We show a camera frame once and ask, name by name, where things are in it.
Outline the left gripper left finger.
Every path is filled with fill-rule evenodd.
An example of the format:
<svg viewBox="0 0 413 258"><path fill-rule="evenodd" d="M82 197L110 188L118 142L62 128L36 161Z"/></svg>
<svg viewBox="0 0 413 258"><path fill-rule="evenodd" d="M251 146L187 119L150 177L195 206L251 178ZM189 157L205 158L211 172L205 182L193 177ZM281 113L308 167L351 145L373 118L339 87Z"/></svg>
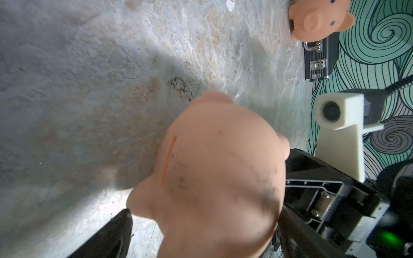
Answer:
<svg viewBox="0 0 413 258"><path fill-rule="evenodd" d="M69 258L125 258L133 228L129 209L123 209Z"/></svg>

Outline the pink piggy bank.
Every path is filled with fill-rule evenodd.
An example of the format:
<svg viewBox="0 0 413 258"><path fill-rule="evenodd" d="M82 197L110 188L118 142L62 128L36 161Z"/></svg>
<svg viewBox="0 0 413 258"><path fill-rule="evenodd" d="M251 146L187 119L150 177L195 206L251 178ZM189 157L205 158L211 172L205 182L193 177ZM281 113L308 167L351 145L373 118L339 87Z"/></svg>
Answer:
<svg viewBox="0 0 413 258"><path fill-rule="evenodd" d="M291 40L310 43L350 29L355 23L350 5L350 0L295 1L288 9L294 27Z"/></svg>
<svg viewBox="0 0 413 258"><path fill-rule="evenodd" d="M167 129L126 206L157 222L160 258L258 258L278 225L289 154L261 116L207 91Z"/></svg>

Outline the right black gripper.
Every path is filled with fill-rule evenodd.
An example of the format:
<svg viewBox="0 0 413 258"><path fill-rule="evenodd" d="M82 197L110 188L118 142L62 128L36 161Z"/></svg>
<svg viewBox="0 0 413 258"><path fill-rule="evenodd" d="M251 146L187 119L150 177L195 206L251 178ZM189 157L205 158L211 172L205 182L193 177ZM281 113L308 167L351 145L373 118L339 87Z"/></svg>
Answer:
<svg viewBox="0 0 413 258"><path fill-rule="evenodd" d="M312 155L292 149L284 206L325 241L354 258L361 246L379 258L413 255L413 178L404 160L361 183Z"/></svg>

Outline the black case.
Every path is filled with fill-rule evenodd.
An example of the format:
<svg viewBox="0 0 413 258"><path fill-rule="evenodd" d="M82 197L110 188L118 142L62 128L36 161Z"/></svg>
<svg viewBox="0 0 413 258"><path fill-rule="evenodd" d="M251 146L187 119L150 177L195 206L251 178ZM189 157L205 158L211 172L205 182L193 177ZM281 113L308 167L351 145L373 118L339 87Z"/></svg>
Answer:
<svg viewBox="0 0 413 258"><path fill-rule="evenodd" d="M330 78L339 57L339 32L310 43L303 43L304 73L307 82Z"/></svg>

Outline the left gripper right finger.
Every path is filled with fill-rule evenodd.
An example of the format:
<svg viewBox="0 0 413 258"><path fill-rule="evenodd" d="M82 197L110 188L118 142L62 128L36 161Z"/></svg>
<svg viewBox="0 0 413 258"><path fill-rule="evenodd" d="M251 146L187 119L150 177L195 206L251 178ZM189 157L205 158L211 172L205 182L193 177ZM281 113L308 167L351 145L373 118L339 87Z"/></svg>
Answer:
<svg viewBox="0 0 413 258"><path fill-rule="evenodd" d="M345 257L286 206L282 208L278 230L285 258Z"/></svg>

